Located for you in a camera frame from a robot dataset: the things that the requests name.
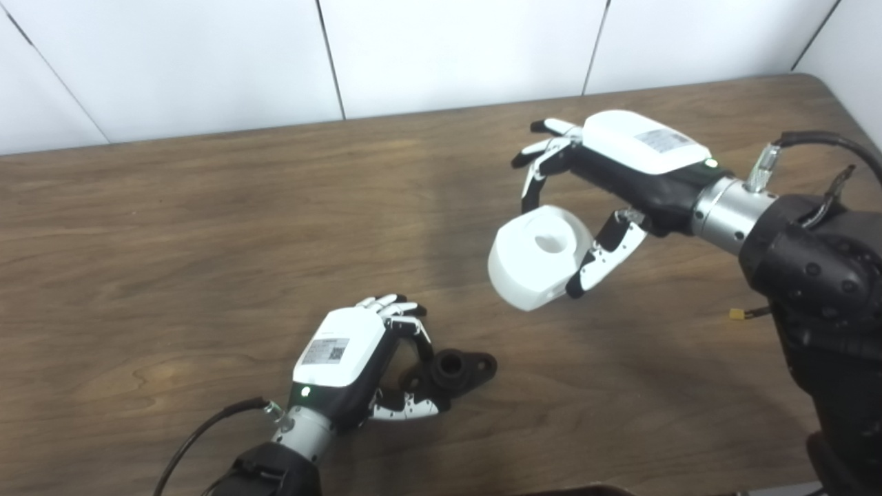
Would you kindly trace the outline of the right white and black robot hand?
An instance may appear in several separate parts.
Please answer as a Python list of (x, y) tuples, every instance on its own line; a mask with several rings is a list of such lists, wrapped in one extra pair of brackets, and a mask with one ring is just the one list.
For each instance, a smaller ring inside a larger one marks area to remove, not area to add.
[(577, 271), (565, 285), (580, 298), (636, 250), (646, 236), (695, 235), (700, 195), (730, 176), (705, 145), (633, 111), (606, 110), (583, 125), (557, 118), (532, 122), (548, 138), (527, 145), (511, 167), (527, 170), (521, 211), (539, 207), (551, 176), (571, 173), (626, 203), (609, 214), (593, 236)]

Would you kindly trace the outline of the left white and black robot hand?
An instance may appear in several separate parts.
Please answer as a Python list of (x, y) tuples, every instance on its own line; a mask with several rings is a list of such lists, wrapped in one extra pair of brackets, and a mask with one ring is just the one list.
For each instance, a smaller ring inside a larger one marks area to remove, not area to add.
[(412, 343), (421, 364), (431, 363), (426, 314), (419, 302), (400, 294), (369, 296), (330, 311), (295, 364), (287, 408), (322, 415), (338, 433), (367, 420), (416, 420), (447, 411), (448, 401), (381, 386), (401, 341)]

